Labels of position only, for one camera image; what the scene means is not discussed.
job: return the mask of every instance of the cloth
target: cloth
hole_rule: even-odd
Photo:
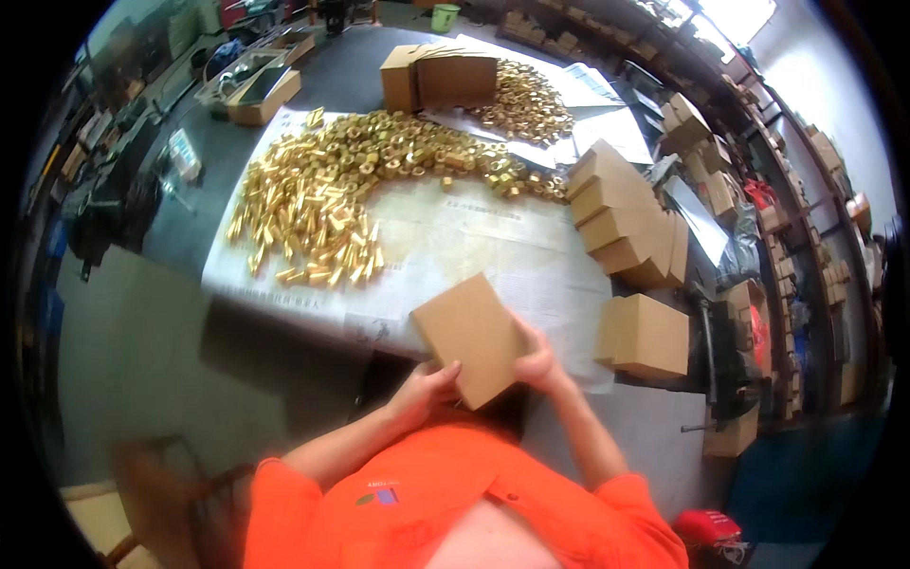
[[[589,493],[496,433],[450,423],[412,433],[325,495],[263,461],[244,567],[422,567],[484,496],[520,514],[564,567],[688,566],[639,474]]]

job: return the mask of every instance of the wooden chair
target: wooden chair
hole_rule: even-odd
[[[165,452],[176,443],[190,458],[190,475],[165,466]],[[138,545],[167,569],[242,565],[248,512],[238,507],[234,486],[254,472],[252,464],[207,478],[181,435],[120,442],[109,458],[133,533],[103,555],[106,566],[116,567]]]

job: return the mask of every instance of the pile of brass nuts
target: pile of brass nuts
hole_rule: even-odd
[[[564,181],[529,171],[506,152],[463,132],[395,112],[339,117],[320,129],[323,109],[307,116],[309,131],[284,134],[251,161],[227,239],[251,240],[255,277],[268,255],[283,254],[288,268],[276,278],[288,285],[359,285],[385,266],[379,224],[364,207],[382,180],[483,176],[499,196],[530,194],[564,202]]]
[[[540,147],[570,137],[574,124],[550,82],[533,67],[509,59],[497,64],[496,105],[469,112],[507,140],[520,139]]]

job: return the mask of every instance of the gray floor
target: gray floor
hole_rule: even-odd
[[[382,3],[380,18],[425,31],[428,18],[412,19],[419,12]],[[493,31],[462,18],[451,35],[490,41]],[[78,268],[68,251],[58,281],[66,304],[59,366],[65,440],[48,449],[60,485],[107,478],[105,448],[113,440],[181,432],[217,472],[337,427],[353,411],[362,354],[238,313],[196,282],[120,249],[108,251],[87,284]],[[702,435],[679,432],[703,420],[702,395],[616,385],[591,404],[632,467],[650,479],[665,516],[722,505],[729,463],[704,462]],[[523,445],[554,470],[576,475],[549,405],[533,410]]]

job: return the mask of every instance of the table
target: table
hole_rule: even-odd
[[[380,108],[382,92],[379,66],[388,52],[397,45],[425,43],[437,39],[437,36],[394,28],[350,29],[341,38],[331,40],[330,43],[314,50],[312,56],[295,62],[294,67],[299,68],[301,72],[302,89],[291,99],[287,107],[291,110],[325,107],[327,111],[360,113]],[[235,185],[238,183],[249,157],[254,153],[254,148],[257,147],[258,140],[262,137],[262,131],[238,127],[227,122],[213,121],[204,108],[191,107],[194,102],[193,99],[187,98],[177,106],[173,115],[177,118],[166,122],[162,128],[164,133],[162,138],[172,131],[178,122],[187,131],[190,141],[202,160],[206,172],[201,188],[181,190],[182,196],[197,210],[197,214],[193,217],[176,202],[165,200],[147,234],[144,255],[176,269],[190,278],[203,279],[203,268],[209,257],[209,250],[212,249],[213,243],[215,243],[215,248],[218,247],[217,240],[220,238],[217,235],[218,225],[223,222],[222,219]],[[480,203],[477,201],[478,199],[489,201],[490,198],[488,191],[485,197],[474,195],[455,199],[454,201],[458,202],[455,206],[440,204],[438,199],[433,201],[430,206],[433,208],[462,208],[462,206],[472,208],[476,207],[475,204]],[[557,351],[563,351],[563,362],[567,369],[574,371],[573,374],[582,385],[589,391],[608,391],[612,386],[612,373],[595,364],[591,359],[591,354],[599,319],[599,308],[604,300],[612,296],[611,282],[600,273],[596,264],[584,255],[581,239],[571,226],[571,216],[566,208],[558,208],[551,203],[534,203],[532,199],[528,199],[524,203],[529,207],[528,215],[530,217],[536,218],[538,221],[546,217],[552,219],[552,233],[558,241],[558,245],[554,245],[554,248],[560,249],[558,251],[559,261],[555,262],[550,269],[548,273],[550,278],[547,278],[548,275],[541,274],[536,281],[531,278],[534,267],[528,269],[529,274],[526,275],[528,278],[511,282],[504,282],[506,279],[500,279],[501,275],[497,275],[494,270],[491,276],[491,280],[494,280],[494,288],[503,297],[505,304],[512,306],[531,323],[548,330],[550,335],[557,339],[554,342],[554,344],[559,344]],[[550,209],[543,211],[541,206],[548,206]],[[506,240],[515,239],[518,242],[524,239],[528,241],[524,243],[524,246],[538,247],[540,245],[540,243],[535,245],[533,239],[527,234],[519,237],[521,229],[517,226],[508,228],[508,231],[511,233]],[[569,250],[572,251],[571,255],[566,253]],[[483,269],[482,263],[476,264],[476,266]],[[455,274],[452,272],[445,275],[447,278],[442,278],[440,274],[430,274],[427,275],[427,279],[434,279],[436,288],[438,291],[442,291],[458,280],[470,276],[462,274],[464,270],[464,268],[460,268],[459,271],[456,271],[456,279],[452,277]],[[390,309],[388,317],[373,319],[368,316],[369,321],[367,321],[362,314],[363,310],[360,309],[365,304],[363,299],[368,299],[369,294],[362,295],[352,292],[349,295],[341,295],[337,292],[327,291],[321,291],[319,294],[308,293],[308,298],[319,299],[321,310],[328,309],[330,312],[343,311],[348,304],[358,302],[357,296],[362,297],[357,310],[350,309],[342,312],[344,314],[343,326],[332,327],[326,326],[324,321],[319,322],[318,319],[308,318],[308,315],[299,312],[299,305],[293,306],[295,299],[300,298],[299,295],[295,298],[295,294],[288,296],[280,290],[276,290],[274,294],[267,292],[263,298],[263,289],[260,284],[249,286],[252,281],[249,280],[248,273],[242,268],[238,268],[236,274],[238,279],[246,279],[246,284],[224,283],[224,286],[220,284],[212,286],[214,281],[208,279],[208,286],[215,289],[215,292],[227,294],[240,301],[246,300],[248,304],[252,304],[254,308],[260,310],[265,310],[267,305],[272,307],[276,302],[284,303],[285,308],[287,305],[291,305],[291,309],[298,309],[296,314],[294,310],[291,312],[285,310],[277,315],[292,320],[297,318],[302,328],[321,331],[329,336],[349,340],[367,348],[379,348],[411,356],[418,355],[420,352],[422,342],[414,336],[413,330],[410,330],[411,327],[399,326],[397,331],[392,330],[390,335],[387,333],[385,337],[382,337],[382,332],[384,325],[388,324],[390,328],[394,328],[396,316],[393,312],[395,310],[398,311],[397,314],[401,318],[407,320],[407,314],[417,306],[415,302],[423,301],[426,298],[396,298],[397,304]],[[551,294],[554,298],[562,300],[562,303],[553,303],[553,307],[557,307],[555,309],[544,306],[547,304],[546,295],[540,294],[537,288],[547,286],[553,287],[554,292]],[[250,291],[255,292],[255,298],[251,299],[248,296]],[[369,325],[375,327],[376,330],[368,330],[365,334],[364,330]],[[581,337],[586,340],[583,349],[587,352],[583,356],[574,347],[579,344],[578,339]],[[569,350],[575,351],[571,357],[565,353]]]

